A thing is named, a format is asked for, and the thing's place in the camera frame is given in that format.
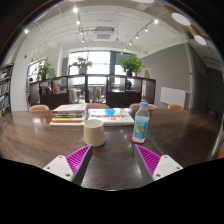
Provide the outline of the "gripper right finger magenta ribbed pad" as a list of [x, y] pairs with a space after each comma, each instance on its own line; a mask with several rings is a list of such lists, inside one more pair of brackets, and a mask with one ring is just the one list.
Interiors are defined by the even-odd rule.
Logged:
[[169, 155], [160, 156], [141, 145], [134, 146], [134, 156], [145, 184], [152, 183], [182, 169], [182, 166]]

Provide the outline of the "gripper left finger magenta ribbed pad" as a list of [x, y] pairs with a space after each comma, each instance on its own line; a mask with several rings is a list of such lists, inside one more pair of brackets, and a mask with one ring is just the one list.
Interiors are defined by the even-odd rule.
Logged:
[[92, 145], [87, 145], [70, 155], [58, 155], [44, 167], [44, 170], [81, 185], [92, 154]]

